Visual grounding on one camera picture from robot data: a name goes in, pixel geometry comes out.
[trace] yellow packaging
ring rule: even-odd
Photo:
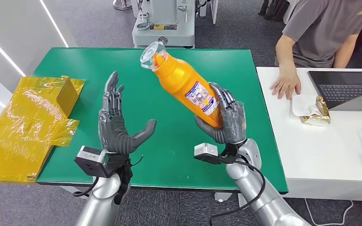
[[[318,108],[320,115],[312,114],[300,116],[300,121],[314,126],[328,126],[331,123],[331,117],[329,116],[328,108],[324,99],[320,96],[316,97],[316,107]]]
[[[0,181],[34,182],[52,147],[66,146],[78,121],[68,119],[84,81],[21,78],[0,115]]]

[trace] human hand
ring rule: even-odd
[[[302,87],[295,66],[280,66],[280,75],[270,89],[273,90],[273,96],[278,93],[278,99],[281,99],[285,94],[290,100],[294,90],[300,94]]]

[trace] robotic arm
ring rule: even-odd
[[[129,154],[145,142],[155,131],[156,120],[149,120],[143,130],[129,136],[121,111],[121,91],[116,88],[117,72],[105,84],[102,109],[99,111],[98,132],[103,150],[81,147],[74,161],[95,182],[90,189],[75,196],[91,194],[82,210],[77,226],[113,226],[118,211],[130,189],[132,177]]]
[[[228,175],[248,201],[238,210],[250,205],[261,226],[309,226],[310,224],[285,202],[271,182],[260,172],[262,162],[259,148],[254,140],[246,139],[243,103],[235,100],[228,90],[219,85],[210,83],[210,86],[221,105],[223,127],[215,129],[196,116],[195,122],[215,142],[225,143],[226,147],[220,155],[216,153],[216,149],[203,148],[198,152],[195,150],[195,158],[211,164],[226,164]]]
[[[75,162],[88,175],[95,176],[95,182],[83,193],[91,194],[77,221],[77,226],[113,226],[119,207],[128,190],[132,177],[129,154],[147,140],[154,132],[156,121],[149,120],[145,128],[129,136],[121,112],[121,91],[118,89],[117,73],[114,72],[105,85],[102,109],[99,112],[98,131],[103,150],[81,147]],[[253,209],[261,226],[309,226],[284,201],[277,190],[260,172],[259,148],[252,139],[246,139],[246,119],[243,104],[232,94],[215,83],[210,83],[222,109],[223,127],[215,129],[195,116],[197,125],[215,142],[226,144],[225,150],[209,150],[211,145],[203,144],[195,158],[211,163],[226,164],[228,175]]]

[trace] white table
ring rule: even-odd
[[[340,69],[298,68],[302,94],[316,94],[309,70]],[[269,90],[278,68],[257,67],[257,73],[287,180],[285,197],[362,201],[362,112],[330,111],[327,127],[302,124],[291,102]]]

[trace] white cable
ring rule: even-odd
[[[342,223],[329,223],[329,224],[318,225],[318,224],[316,224],[316,222],[313,220],[313,216],[312,216],[312,213],[310,212],[310,208],[309,208],[309,205],[307,204],[307,200],[304,199],[304,201],[305,201],[305,203],[306,203],[307,210],[309,211],[310,219],[312,219],[313,224],[316,225],[316,226],[344,225],[344,224],[345,224],[346,213],[353,207],[353,201],[350,200],[350,202],[352,203],[352,205],[350,205],[350,206],[345,210],[345,212],[344,212],[344,214],[343,214]]]

